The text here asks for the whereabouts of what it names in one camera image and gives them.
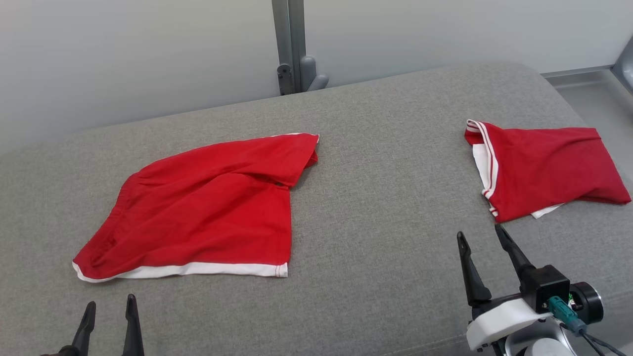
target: white stripe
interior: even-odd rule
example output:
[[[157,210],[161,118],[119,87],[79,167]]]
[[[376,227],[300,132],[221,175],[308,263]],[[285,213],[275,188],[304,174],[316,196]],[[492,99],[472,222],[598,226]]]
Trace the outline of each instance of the white stripe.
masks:
[[[540,209],[536,212],[533,212],[531,215],[535,218],[538,219],[539,217],[542,217],[543,215],[547,214],[547,213],[551,213],[553,212],[556,208],[560,207],[562,204],[558,204],[558,205],[553,205],[551,207],[547,207],[547,208],[543,208]]]
[[[207,262],[191,262],[182,266],[140,266],[128,272],[117,274],[104,279],[94,279],[84,276],[79,266],[73,262],[73,268],[77,271],[77,277],[82,281],[99,283],[109,281],[114,278],[160,278],[166,276],[186,274],[242,274],[262,277],[287,277],[288,263],[282,265],[265,264],[214,264]]]
[[[484,194],[488,189],[491,188],[492,182],[491,182],[491,165],[492,165],[492,155],[490,153],[490,150],[488,149],[488,145],[486,144],[486,137],[484,136],[484,131],[483,129],[481,129],[481,126],[479,125],[478,122],[475,122],[477,124],[477,126],[479,127],[479,129],[482,131],[481,132],[481,138],[484,140],[484,149],[486,150],[486,182],[484,183],[484,191],[482,192],[482,194]]]
[[[292,132],[290,134],[272,135],[272,136],[266,136],[266,137],[277,137],[277,136],[285,136],[285,135],[301,135],[301,134],[306,134],[306,135],[310,135],[310,136],[316,136],[316,143],[318,143],[318,140],[321,138],[320,135],[314,135],[314,134],[310,134],[310,133],[307,133],[307,132]]]
[[[490,166],[488,166],[488,172],[490,172],[490,188],[488,188],[488,192],[485,197],[490,199],[490,197],[494,194],[494,190],[497,188],[497,176],[499,175],[499,162],[497,161],[496,156],[494,155],[494,146],[492,145],[492,141],[490,141],[490,137],[488,136],[488,130],[486,129],[486,125],[477,122],[477,126],[481,130],[482,137],[484,138],[484,143],[487,143],[486,150],[489,150],[489,159],[490,165],[492,166],[492,172],[490,171]]]
[[[481,191],[482,194],[486,191],[486,189],[490,186],[490,174],[489,171],[486,170],[487,167],[487,151],[486,144],[478,143],[473,145],[473,157],[475,158],[475,164],[477,166],[477,170],[479,171],[479,179],[481,179],[481,183],[484,186]],[[494,213],[496,212],[496,208],[490,203],[490,212],[496,216]]]

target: red garment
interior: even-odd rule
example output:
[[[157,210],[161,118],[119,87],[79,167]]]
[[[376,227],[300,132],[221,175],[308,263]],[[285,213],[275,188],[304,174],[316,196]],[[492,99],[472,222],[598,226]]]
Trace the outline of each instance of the red garment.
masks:
[[[132,174],[73,260],[78,277],[287,277],[289,188],[317,162],[317,142],[317,135],[288,134],[212,144]]]
[[[501,129],[468,120],[465,137],[476,160],[477,149],[483,154],[482,194],[497,222],[572,200],[631,201],[596,129]]]

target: gray fabric surface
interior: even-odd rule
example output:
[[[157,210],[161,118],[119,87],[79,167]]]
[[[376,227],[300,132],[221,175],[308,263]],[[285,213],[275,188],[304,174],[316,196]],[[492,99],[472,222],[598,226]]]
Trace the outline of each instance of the gray fabric surface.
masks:
[[[134,293],[147,355],[469,354],[457,231],[493,296],[518,290],[463,138],[469,118],[584,125],[537,73],[488,63],[90,130],[0,156],[3,353],[56,352],[95,300],[91,355],[120,354]],[[77,279],[72,258],[130,174],[195,147],[286,132],[321,135],[319,163],[291,193],[287,279]],[[599,289],[606,317],[590,330],[616,346],[633,341],[632,218],[633,205],[574,202],[506,224],[536,265]]]

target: red cloth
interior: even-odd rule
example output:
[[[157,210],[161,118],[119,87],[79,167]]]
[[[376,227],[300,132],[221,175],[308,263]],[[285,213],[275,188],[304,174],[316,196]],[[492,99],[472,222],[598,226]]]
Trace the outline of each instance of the red cloth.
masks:
[[[497,222],[572,200],[631,201],[596,129],[501,129],[468,120],[465,137],[473,153],[474,145],[485,149],[482,194]]]
[[[154,162],[121,187],[79,251],[80,279],[172,274],[287,276],[290,191],[317,162],[317,135],[213,144]]]

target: metal frame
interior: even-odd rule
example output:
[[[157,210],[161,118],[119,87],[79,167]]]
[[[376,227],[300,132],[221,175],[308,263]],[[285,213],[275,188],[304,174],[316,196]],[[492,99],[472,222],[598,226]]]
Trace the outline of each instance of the metal frame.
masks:
[[[303,0],[272,0],[281,95],[323,89],[328,77],[317,75],[317,63],[306,56]]]
[[[620,82],[633,93],[633,38],[629,41],[622,54],[611,69]]]
[[[588,67],[588,68],[580,68],[580,69],[571,69],[571,70],[561,70],[560,72],[548,72],[541,73],[543,78],[553,78],[553,77],[562,77],[564,75],[573,75],[573,74],[582,74],[582,73],[590,73],[597,72],[599,70],[611,69],[612,65],[601,65],[598,67]]]

